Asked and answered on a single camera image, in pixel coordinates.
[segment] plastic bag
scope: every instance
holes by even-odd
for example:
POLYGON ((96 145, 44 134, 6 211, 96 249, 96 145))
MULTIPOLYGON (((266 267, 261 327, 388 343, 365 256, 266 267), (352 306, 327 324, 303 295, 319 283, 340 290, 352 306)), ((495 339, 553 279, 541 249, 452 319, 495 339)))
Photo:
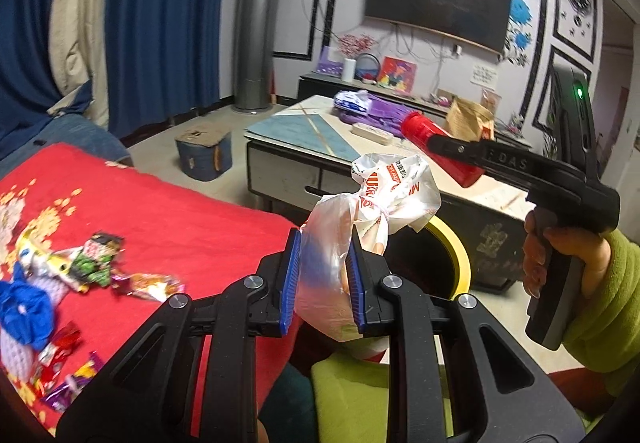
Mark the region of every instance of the plastic bag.
POLYGON ((345 258, 356 225, 362 248, 382 254, 390 233, 424 228, 440 207, 428 161, 366 154, 351 165, 357 194, 326 195, 303 226, 296 313, 338 342, 361 338, 353 321, 345 258))

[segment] red bedspread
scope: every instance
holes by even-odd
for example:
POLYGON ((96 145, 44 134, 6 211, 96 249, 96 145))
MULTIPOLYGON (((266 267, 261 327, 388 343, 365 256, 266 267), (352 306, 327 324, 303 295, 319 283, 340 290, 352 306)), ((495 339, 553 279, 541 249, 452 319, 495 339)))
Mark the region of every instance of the red bedspread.
MULTIPOLYGON (((34 220, 45 243, 63 249, 82 245, 97 231, 114 233, 125 238, 121 269, 176 275, 193 298, 219 293, 254 273, 262 256, 284 248, 292 226, 274 214, 216 201, 62 144, 44 149, 0 181, 0 202, 20 193, 26 205, 16 234, 34 220)), ((15 251, 0 266, 1 278, 10 279, 14 260, 15 251)), ((89 351, 108 360, 158 305, 116 298, 99 287, 87 295, 69 292, 58 307, 56 325, 73 320, 84 344, 61 376, 80 367, 89 351)), ((258 405, 289 359, 298 327, 294 319, 286 338, 258 338, 258 405)), ((41 423, 54 428, 60 416, 34 400, 24 384, 14 380, 14 385, 41 423)))

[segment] blue curtain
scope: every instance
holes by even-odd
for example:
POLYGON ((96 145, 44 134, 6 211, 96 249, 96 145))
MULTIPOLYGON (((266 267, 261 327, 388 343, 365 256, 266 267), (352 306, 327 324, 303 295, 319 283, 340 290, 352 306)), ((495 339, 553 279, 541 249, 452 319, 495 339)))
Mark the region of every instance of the blue curtain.
POLYGON ((0 160, 38 134, 62 96, 49 68, 51 0, 0 0, 0 160))
POLYGON ((219 25, 220 0, 106 0, 109 130, 217 102, 219 25))

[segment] candy wrapper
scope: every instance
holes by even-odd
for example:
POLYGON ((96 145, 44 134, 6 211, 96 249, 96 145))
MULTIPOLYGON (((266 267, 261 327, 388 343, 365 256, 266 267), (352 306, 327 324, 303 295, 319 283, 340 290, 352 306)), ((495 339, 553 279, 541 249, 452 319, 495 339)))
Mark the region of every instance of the candy wrapper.
POLYGON ((30 383, 36 397, 43 397, 52 390, 62 366, 79 341, 80 330, 73 322, 53 335, 33 363, 30 383))
POLYGON ((50 251, 37 243, 31 236, 33 229, 24 230, 15 242, 18 260, 28 277, 54 277, 64 282, 69 288, 80 293, 89 291, 89 285, 74 278, 69 270, 73 260, 82 248, 69 248, 61 251, 50 251))
POLYGON ((102 369, 104 362, 100 359, 95 351, 89 353, 89 360, 85 365, 80 367, 73 375, 67 375, 65 383, 57 386, 47 396, 42 398, 42 402, 49 405, 58 412, 65 412, 71 405, 71 402, 78 397, 78 394, 98 374, 102 369))
POLYGON ((124 273, 111 270, 111 289, 117 295, 132 295, 164 302, 174 293, 184 292, 184 285, 172 275, 124 273))
POLYGON ((81 282, 95 282, 103 288, 107 287, 111 283, 111 261, 121 246, 121 237, 104 232, 94 233, 74 259, 69 274, 81 282))
POLYGON ((361 338, 353 322, 344 261, 355 224, 362 248, 382 254, 390 233, 409 225, 419 231, 440 207, 429 163, 366 154, 351 165, 357 194, 321 198, 303 227, 295 309, 313 327, 338 342, 361 338))

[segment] human hand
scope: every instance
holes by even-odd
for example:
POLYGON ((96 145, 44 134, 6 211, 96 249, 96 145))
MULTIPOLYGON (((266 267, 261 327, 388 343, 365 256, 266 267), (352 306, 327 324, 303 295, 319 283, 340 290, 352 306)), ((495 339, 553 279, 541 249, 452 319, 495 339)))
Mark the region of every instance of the human hand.
MULTIPOLYGON (((528 235, 522 246, 524 251, 522 268, 525 273, 522 284, 529 295, 540 298, 540 288, 546 282, 546 268, 543 266, 546 253, 536 235, 536 218, 533 211, 527 214, 524 229, 528 235)), ((582 296, 590 299, 609 268, 611 247, 607 240, 589 230, 570 227, 546 228, 542 235, 560 253, 575 255, 585 262, 582 274, 582 296)))
POLYGON ((264 425, 260 420, 257 420, 257 428, 258 428, 258 443, 269 443, 269 437, 267 436, 267 431, 264 428, 264 425))

